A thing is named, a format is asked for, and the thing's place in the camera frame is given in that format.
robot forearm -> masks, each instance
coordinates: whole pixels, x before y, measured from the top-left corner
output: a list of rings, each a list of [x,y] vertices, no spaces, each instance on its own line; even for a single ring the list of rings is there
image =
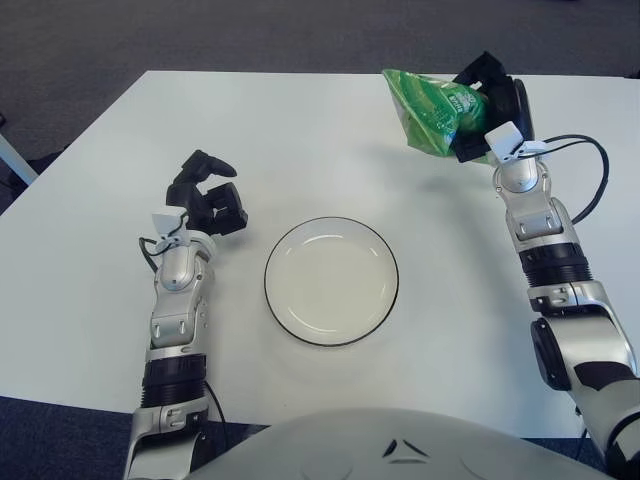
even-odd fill
[[[635,475],[640,464],[640,379],[633,350],[604,287],[591,276],[566,209],[550,196],[544,164],[533,157],[510,157],[518,148],[525,157],[530,153],[522,151],[526,146],[518,147],[522,137],[514,136],[512,125],[490,132],[487,142],[496,155],[502,153],[494,186],[507,206],[507,225],[529,281],[531,307],[541,315],[531,334],[542,378],[576,402],[609,473]]]
[[[210,235],[244,228],[247,214],[232,183],[200,194],[196,183],[210,174],[234,176],[235,170],[196,151],[167,191],[170,206],[153,215],[156,253],[143,248],[155,272],[156,303],[125,480],[182,479],[215,456],[205,394],[215,254]],[[159,266],[152,256],[160,257]]]

gray carpet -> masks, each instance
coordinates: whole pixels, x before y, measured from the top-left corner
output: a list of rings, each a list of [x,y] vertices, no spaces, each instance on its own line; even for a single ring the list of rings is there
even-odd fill
[[[640,68],[638,0],[20,0],[0,2],[2,129],[27,158],[72,142],[145,70]]]

green plastic bag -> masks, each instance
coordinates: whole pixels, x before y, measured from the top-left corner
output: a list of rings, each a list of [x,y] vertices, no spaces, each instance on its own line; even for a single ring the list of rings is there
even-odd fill
[[[487,98],[473,88],[400,70],[383,70],[382,74],[409,146],[449,156],[456,132],[484,131]]]

